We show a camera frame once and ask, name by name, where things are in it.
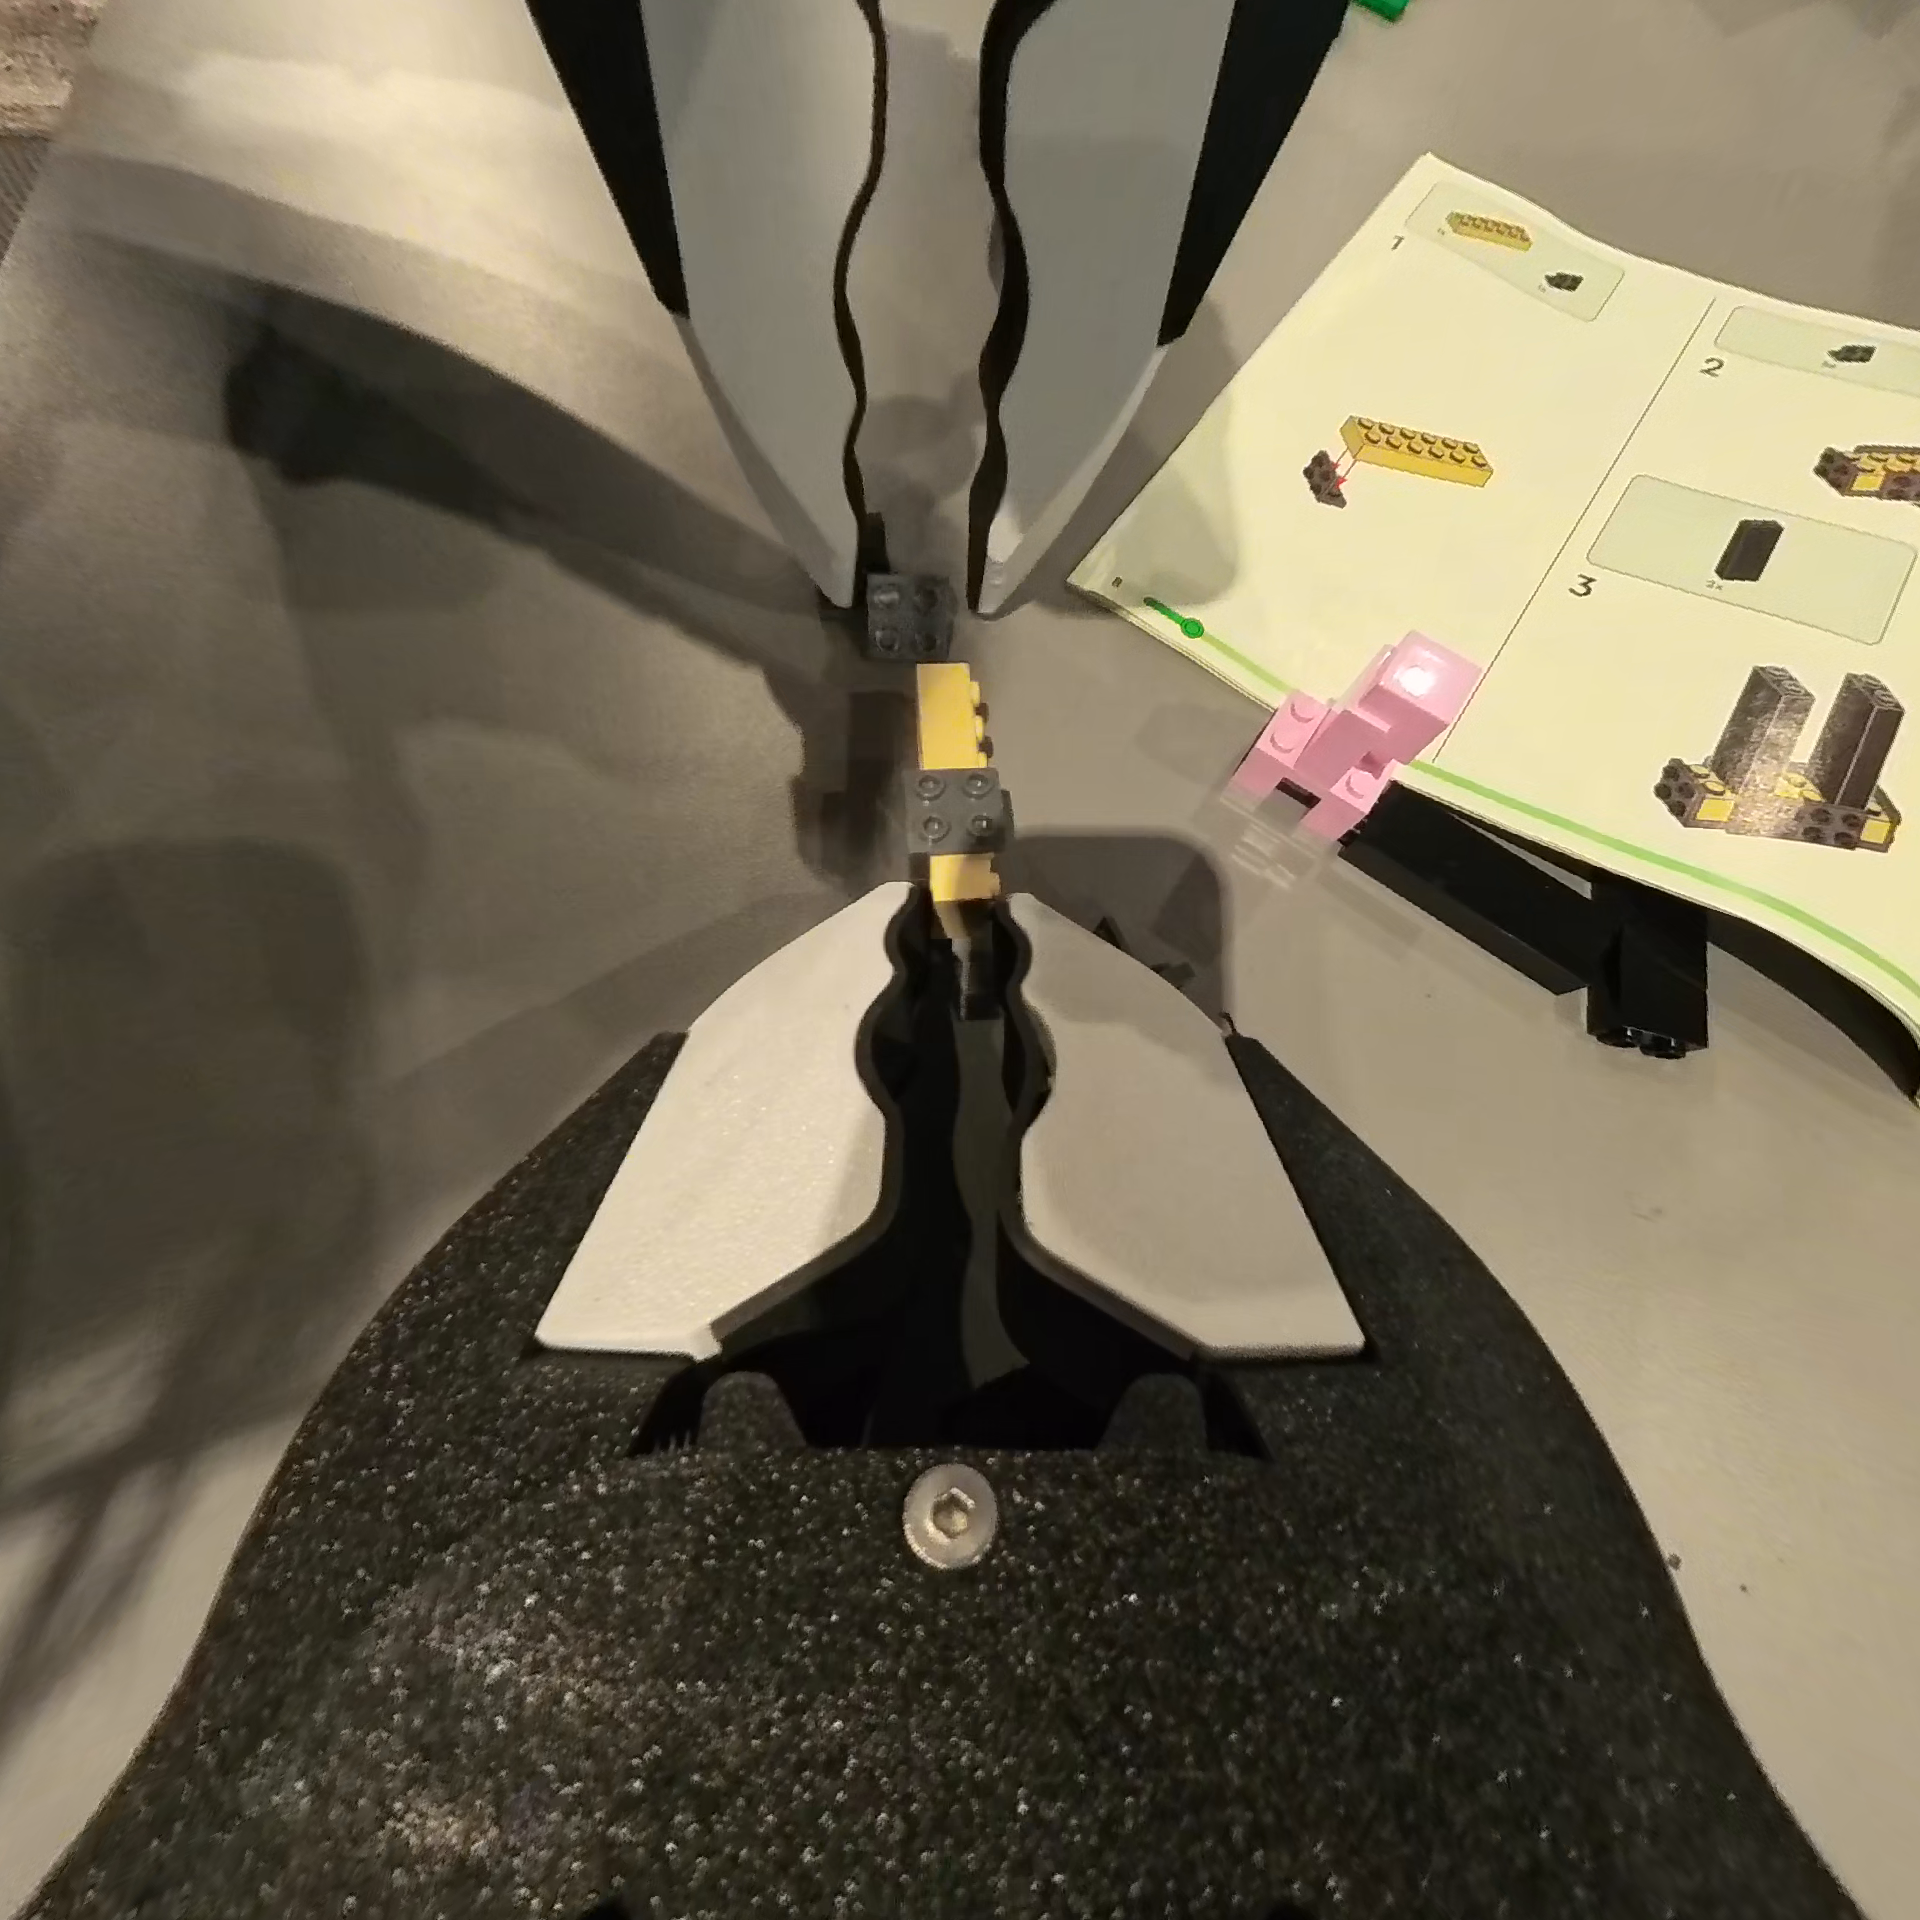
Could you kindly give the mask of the yellow and grey brick assembly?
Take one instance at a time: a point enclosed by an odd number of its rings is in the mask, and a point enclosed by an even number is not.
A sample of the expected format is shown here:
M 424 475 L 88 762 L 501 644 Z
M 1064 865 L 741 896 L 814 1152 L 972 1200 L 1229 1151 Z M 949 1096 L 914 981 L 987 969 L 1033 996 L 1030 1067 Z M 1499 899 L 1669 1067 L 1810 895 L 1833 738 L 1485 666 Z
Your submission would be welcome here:
M 968 663 L 917 668 L 917 768 L 992 763 L 987 712 Z M 996 856 L 910 857 L 925 884 L 932 919 L 955 964 L 957 1010 L 965 1020 L 989 1018 L 998 1001 L 994 907 L 1001 899 Z

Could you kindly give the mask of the tall black toy brick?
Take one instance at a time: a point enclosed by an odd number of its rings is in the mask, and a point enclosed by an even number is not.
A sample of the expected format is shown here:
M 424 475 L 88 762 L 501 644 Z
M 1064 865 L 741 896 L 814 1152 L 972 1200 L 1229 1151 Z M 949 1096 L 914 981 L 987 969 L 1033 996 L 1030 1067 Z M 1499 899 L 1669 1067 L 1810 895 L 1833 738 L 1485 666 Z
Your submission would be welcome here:
M 1710 1044 L 1710 915 L 1637 881 L 1592 881 L 1597 949 L 1586 1032 L 1611 1050 L 1678 1063 Z

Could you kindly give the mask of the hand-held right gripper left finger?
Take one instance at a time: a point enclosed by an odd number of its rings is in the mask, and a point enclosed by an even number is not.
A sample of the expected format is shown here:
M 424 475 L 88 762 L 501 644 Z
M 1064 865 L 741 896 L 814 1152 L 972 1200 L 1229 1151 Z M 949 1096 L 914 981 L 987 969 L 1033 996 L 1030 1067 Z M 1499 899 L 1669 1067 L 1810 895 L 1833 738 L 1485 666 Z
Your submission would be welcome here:
M 573 1249 L 548 1354 L 713 1359 L 899 1207 L 924 895 L 886 881 L 691 1024 Z

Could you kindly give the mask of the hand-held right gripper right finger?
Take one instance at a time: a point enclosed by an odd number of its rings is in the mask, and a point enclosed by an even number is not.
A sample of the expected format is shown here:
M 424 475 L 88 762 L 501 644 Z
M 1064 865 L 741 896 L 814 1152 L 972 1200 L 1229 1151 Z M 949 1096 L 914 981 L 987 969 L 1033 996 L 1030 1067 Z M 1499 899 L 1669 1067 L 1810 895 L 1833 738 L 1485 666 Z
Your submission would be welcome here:
M 1163 973 L 1030 895 L 1011 1016 L 1040 1047 L 1016 1229 L 1036 1269 L 1187 1361 L 1348 1361 L 1365 1336 L 1237 1071 Z

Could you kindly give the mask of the long black toy brick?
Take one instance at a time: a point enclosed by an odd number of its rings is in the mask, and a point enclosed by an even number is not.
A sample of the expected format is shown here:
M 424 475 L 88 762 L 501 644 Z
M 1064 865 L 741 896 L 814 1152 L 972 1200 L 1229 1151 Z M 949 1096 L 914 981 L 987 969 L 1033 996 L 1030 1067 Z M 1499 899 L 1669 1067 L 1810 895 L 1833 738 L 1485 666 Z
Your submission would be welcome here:
M 1592 896 L 1441 801 L 1392 785 L 1337 856 L 1554 996 L 1597 976 Z

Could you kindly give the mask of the building instruction booklet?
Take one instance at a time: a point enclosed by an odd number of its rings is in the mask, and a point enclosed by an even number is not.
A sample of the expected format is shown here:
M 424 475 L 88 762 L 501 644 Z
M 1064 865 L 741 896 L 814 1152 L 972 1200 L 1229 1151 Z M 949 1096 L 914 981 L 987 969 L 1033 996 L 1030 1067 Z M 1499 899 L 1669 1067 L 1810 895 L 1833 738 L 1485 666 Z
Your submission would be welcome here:
M 1073 573 L 1260 709 L 1421 633 L 1397 783 L 1710 941 L 1915 1098 L 1915 330 L 1414 160 Z

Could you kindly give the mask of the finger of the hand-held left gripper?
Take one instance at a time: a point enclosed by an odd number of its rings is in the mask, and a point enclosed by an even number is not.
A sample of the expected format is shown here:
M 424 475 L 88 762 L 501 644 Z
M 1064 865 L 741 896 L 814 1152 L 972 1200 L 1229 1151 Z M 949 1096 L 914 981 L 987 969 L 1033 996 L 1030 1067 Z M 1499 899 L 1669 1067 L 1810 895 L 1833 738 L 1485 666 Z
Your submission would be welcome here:
M 852 248 L 884 148 L 860 2 L 643 2 L 683 332 L 726 440 L 824 600 L 850 608 L 867 497 Z
M 994 4 L 978 160 L 998 306 L 968 597 L 1006 611 L 1065 535 L 1157 373 L 1232 2 Z

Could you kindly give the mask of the grey desk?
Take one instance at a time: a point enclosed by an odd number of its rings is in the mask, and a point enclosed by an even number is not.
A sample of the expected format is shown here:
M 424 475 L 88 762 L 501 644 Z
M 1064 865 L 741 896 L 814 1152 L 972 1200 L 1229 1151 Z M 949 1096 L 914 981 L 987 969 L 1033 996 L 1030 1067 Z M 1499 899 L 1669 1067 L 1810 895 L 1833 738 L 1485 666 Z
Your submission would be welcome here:
M 1745 953 L 1597 1047 L 1219 804 L 1249 712 L 1048 581 L 980 642 L 1064 911 L 1488 1263 L 1773 1783 L 1915 1915 L 1915 1108 Z M 5 1915 L 321 1385 L 656 1032 L 881 876 L 817 615 L 517 4 L 113 4 L 5 265 Z

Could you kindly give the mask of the dark grey toy brick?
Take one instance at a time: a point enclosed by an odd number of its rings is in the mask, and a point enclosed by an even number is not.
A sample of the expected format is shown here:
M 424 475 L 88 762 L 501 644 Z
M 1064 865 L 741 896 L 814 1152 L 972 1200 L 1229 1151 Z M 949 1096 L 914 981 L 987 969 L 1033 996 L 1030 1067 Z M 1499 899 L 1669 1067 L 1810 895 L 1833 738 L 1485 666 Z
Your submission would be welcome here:
M 941 573 L 874 570 L 865 581 L 865 659 L 939 666 L 950 659 L 957 600 Z
M 902 841 L 910 857 L 994 856 L 1006 849 L 1011 827 L 1011 802 L 989 763 L 902 775 Z

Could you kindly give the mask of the pink toy brick figure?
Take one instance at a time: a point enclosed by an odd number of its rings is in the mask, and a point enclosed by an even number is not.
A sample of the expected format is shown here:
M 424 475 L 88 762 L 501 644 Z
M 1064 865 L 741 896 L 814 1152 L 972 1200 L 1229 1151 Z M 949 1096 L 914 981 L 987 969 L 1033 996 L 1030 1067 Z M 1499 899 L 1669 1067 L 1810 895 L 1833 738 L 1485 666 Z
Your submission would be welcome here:
M 1281 788 L 1304 796 L 1301 827 L 1334 844 L 1374 812 L 1404 767 L 1452 730 L 1481 675 L 1472 659 L 1409 633 L 1382 647 L 1337 701 L 1289 692 L 1228 793 L 1249 802 Z

